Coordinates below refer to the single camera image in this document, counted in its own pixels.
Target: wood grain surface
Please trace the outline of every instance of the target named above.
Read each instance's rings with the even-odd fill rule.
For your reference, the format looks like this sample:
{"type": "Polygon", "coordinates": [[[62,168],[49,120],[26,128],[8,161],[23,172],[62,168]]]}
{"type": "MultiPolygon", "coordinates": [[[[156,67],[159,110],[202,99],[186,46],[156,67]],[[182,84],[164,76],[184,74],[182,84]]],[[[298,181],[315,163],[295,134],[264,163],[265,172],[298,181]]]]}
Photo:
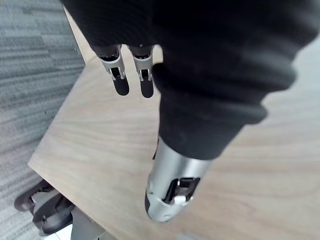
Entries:
{"type": "MultiPolygon", "coordinates": [[[[267,97],[268,119],[236,137],[187,211],[165,224],[144,206],[159,94],[142,97],[133,59],[122,53],[129,95],[117,95],[90,60],[33,154],[38,174],[119,240],[320,239],[319,41],[295,62],[294,87],[267,97]]],[[[154,56],[161,60],[158,48],[154,56]]]]}

